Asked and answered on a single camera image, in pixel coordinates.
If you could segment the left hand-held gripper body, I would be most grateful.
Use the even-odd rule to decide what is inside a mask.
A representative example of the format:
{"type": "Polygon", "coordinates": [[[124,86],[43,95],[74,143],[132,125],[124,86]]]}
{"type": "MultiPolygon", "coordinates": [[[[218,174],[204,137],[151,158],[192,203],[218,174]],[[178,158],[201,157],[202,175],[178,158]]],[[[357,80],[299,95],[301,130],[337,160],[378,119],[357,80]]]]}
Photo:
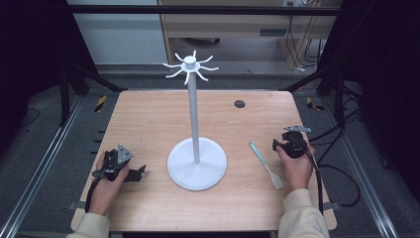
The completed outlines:
{"type": "Polygon", "coordinates": [[[92,175],[96,179],[102,179],[106,177],[109,181],[114,181],[120,170],[130,161],[134,154],[129,151],[122,144],[118,145],[117,149],[113,149],[110,152],[105,152],[105,158],[103,161],[102,168],[96,170],[92,175]]]}

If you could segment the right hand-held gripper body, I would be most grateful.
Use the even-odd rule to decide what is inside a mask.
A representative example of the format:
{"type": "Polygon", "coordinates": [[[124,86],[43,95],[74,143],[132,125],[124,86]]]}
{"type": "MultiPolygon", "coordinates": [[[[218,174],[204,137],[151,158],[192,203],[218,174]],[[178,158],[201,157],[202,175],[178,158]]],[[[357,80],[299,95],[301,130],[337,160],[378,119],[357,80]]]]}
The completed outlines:
{"type": "Polygon", "coordinates": [[[292,159],[297,159],[303,155],[311,156],[311,153],[307,149],[307,143],[303,138],[303,132],[310,132],[310,128],[306,128],[301,125],[286,126],[284,127],[285,132],[282,134],[282,140],[285,144],[282,145],[286,155],[292,159]]]}

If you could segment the person's right hand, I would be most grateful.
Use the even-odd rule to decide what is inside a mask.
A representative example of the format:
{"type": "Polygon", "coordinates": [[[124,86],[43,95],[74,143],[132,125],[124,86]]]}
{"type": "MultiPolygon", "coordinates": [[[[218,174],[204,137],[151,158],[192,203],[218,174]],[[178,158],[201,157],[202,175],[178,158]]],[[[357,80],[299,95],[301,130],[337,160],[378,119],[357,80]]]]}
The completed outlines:
{"type": "Polygon", "coordinates": [[[276,147],[276,151],[281,159],[290,189],[307,189],[313,174],[312,160],[307,155],[291,159],[280,146],[276,147]]]}

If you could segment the person's left hand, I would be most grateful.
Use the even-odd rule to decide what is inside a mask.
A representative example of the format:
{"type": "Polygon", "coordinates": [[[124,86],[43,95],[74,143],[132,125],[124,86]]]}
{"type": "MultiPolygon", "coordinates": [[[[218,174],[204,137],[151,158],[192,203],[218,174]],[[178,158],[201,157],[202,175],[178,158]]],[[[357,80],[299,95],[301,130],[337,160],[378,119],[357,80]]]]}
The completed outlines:
{"type": "Polygon", "coordinates": [[[124,165],[118,176],[113,181],[109,181],[107,178],[102,178],[97,183],[91,195],[88,213],[95,213],[103,216],[108,213],[114,200],[119,194],[128,172],[129,166],[124,165]]]}

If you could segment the black yellow hazard tape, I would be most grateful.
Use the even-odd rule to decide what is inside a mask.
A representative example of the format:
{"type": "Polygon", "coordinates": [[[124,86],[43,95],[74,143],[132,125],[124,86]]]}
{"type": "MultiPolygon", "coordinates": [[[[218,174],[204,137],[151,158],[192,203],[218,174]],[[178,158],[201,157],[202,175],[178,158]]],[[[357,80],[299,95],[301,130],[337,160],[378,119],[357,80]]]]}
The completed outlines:
{"type": "Polygon", "coordinates": [[[314,109],[314,110],[317,110],[317,111],[324,111],[324,107],[320,106],[320,105],[315,105],[312,102],[312,99],[310,97],[306,98],[306,105],[307,105],[308,108],[311,108],[311,109],[314,109]]]}
{"type": "Polygon", "coordinates": [[[97,105],[94,109],[94,112],[100,112],[101,111],[106,99],[107,99],[106,95],[100,96],[100,98],[98,99],[97,105]]]}

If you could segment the white hook stand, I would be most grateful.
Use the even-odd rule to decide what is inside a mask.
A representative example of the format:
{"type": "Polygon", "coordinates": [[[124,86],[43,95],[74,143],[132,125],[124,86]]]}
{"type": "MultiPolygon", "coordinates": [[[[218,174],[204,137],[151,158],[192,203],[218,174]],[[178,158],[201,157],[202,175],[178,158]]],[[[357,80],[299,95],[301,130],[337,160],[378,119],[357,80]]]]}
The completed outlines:
{"type": "Polygon", "coordinates": [[[189,191],[203,191],[216,185],[224,176],[228,161],[223,148],[214,140],[199,136],[198,103],[196,77],[204,81],[201,69],[214,71],[218,67],[206,67],[205,62],[210,61],[210,56],[205,60],[198,60],[196,52],[181,58],[174,54],[179,64],[167,64],[169,68],[178,67],[178,71],[167,75],[173,78],[184,73],[184,84],[187,86],[191,137],[177,143],[170,151],[167,158],[167,171],[171,179],[180,187],[189,191]]]}

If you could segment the white cabinet panel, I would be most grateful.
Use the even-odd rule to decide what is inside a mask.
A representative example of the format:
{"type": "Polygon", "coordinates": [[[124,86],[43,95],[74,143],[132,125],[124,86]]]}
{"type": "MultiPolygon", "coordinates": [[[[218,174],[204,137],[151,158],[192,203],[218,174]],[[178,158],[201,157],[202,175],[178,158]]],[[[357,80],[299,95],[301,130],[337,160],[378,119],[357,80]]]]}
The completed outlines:
{"type": "Polygon", "coordinates": [[[159,14],[74,14],[95,64],[167,62],[159,14]]]}

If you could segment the light wooden desk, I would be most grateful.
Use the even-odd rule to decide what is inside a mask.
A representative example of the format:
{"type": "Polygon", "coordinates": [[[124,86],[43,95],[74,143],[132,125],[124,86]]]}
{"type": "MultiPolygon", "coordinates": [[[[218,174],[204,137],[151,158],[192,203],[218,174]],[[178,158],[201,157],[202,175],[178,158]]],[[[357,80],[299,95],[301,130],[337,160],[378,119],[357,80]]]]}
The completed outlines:
{"type": "MultiPolygon", "coordinates": [[[[339,8],[344,0],[157,0],[160,6],[247,6],[339,8]]],[[[180,39],[275,38],[291,69],[306,66],[304,50],[313,39],[326,40],[334,16],[162,14],[166,53],[175,61],[180,39]]]]}

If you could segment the aluminium floor rail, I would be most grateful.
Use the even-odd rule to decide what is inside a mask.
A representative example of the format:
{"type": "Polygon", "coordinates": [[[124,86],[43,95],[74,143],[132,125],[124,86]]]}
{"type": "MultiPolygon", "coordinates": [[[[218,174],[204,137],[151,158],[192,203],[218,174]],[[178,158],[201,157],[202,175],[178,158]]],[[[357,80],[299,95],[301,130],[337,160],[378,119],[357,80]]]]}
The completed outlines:
{"type": "Polygon", "coordinates": [[[30,209],[37,193],[39,192],[42,183],[47,176],[56,155],[65,140],[72,124],[77,116],[80,105],[83,102],[82,96],[75,96],[74,101],[70,107],[69,115],[67,118],[57,127],[54,132],[53,138],[51,139],[48,147],[46,148],[37,168],[34,170],[30,180],[28,181],[25,189],[19,197],[14,209],[7,216],[7,219],[0,227],[0,238],[14,238],[17,234],[19,227],[21,226],[28,210],[30,209]]]}
{"type": "Polygon", "coordinates": [[[374,189],[367,173],[365,172],[362,164],[356,155],[354,147],[346,135],[343,133],[339,139],[342,144],[346,160],[352,170],[356,182],[361,188],[362,196],[367,204],[368,210],[372,216],[372,219],[381,235],[382,238],[399,238],[397,231],[389,218],[379,196],[374,189]]]}

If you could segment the black horizontal frame bar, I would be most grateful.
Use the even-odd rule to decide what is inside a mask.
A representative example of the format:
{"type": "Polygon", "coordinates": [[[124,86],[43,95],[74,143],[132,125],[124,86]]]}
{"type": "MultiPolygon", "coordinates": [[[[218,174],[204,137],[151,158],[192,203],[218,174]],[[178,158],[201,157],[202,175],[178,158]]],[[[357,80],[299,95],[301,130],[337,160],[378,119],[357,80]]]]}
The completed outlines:
{"type": "Polygon", "coordinates": [[[247,6],[68,5],[65,10],[83,14],[338,16],[345,13],[341,8],[247,6]]]}

